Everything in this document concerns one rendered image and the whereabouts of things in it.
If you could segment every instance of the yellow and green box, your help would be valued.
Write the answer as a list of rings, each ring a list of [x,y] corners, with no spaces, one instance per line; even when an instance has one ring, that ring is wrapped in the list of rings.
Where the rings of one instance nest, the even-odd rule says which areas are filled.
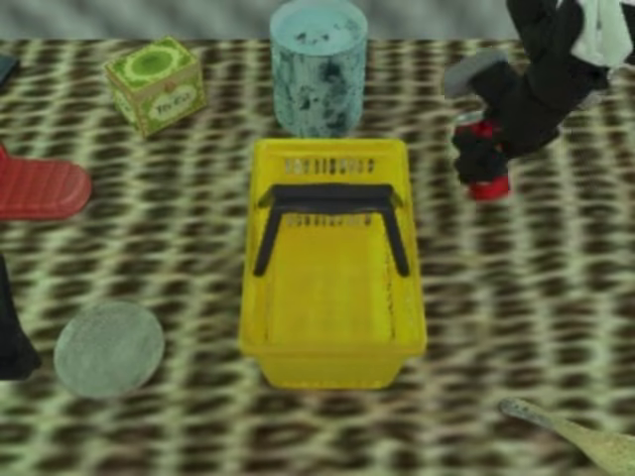
[[[148,137],[205,106],[200,61],[165,37],[106,65],[115,107]]]

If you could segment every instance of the red shoe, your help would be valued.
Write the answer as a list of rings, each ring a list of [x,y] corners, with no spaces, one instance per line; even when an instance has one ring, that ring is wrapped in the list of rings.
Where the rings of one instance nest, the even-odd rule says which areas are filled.
[[[458,116],[456,120],[455,134],[469,131],[471,134],[491,139],[494,136],[495,127],[483,118],[482,112],[469,112]],[[511,191],[509,176],[504,175],[490,182],[471,183],[469,195],[475,201],[494,201],[504,198]]]
[[[11,157],[0,145],[0,220],[60,220],[90,198],[88,173],[63,161]]]

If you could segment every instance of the teal mottled cup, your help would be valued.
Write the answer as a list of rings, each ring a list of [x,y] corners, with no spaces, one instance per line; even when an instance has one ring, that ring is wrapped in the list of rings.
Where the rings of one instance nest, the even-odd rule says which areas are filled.
[[[293,0],[270,24],[274,110],[296,137],[343,137],[364,102],[368,23],[348,0]]]

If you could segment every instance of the teal object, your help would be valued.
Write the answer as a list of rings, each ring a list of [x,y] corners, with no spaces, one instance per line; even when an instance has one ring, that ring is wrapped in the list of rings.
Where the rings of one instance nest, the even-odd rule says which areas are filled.
[[[270,23],[274,110],[296,137],[343,137],[364,102],[368,22],[348,0],[293,0]]]

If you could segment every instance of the brown textured floor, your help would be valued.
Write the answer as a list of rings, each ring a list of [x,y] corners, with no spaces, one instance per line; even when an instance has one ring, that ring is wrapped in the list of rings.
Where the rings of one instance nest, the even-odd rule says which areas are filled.
[[[24,327],[45,366],[0,385],[0,474],[597,476],[576,450],[500,416],[522,397],[635,433],[635,76],[476,205],[450,166],[444,67],[485,46],[377,43],[359,136],[408,142],[430,348],[379,392],[272,390],[236,341],[250,149],[280,136],[268,45],[190,44],[210,105],[148,142],[114,112],[101,67],[139,46],[18,42],[0,96],[16,155],[69,159],[94,199],[64,223],[0,224]],[[501,44],[522,62],[515,44]],[[160,373],[121,401],[69,395],[51,369],[83,305],[128,298],[167,332]]]

